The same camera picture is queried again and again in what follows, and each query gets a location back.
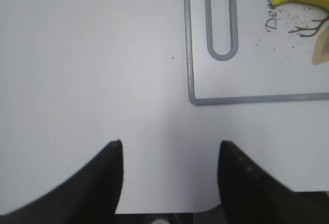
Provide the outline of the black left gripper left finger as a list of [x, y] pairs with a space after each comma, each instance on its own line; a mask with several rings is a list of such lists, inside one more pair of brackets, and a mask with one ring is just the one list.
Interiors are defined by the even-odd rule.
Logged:
[[113, 223], [123, 185], [123, 147], [109, 142], [65, 182], [1, 216], [1, 223]]

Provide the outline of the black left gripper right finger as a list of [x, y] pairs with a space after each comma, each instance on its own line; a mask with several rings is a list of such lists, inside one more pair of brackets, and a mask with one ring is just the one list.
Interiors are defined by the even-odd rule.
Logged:
[[222, 141], [218, 189], [228, 223], [328, 223], [328, 208], [280, 183], [231, 141]]

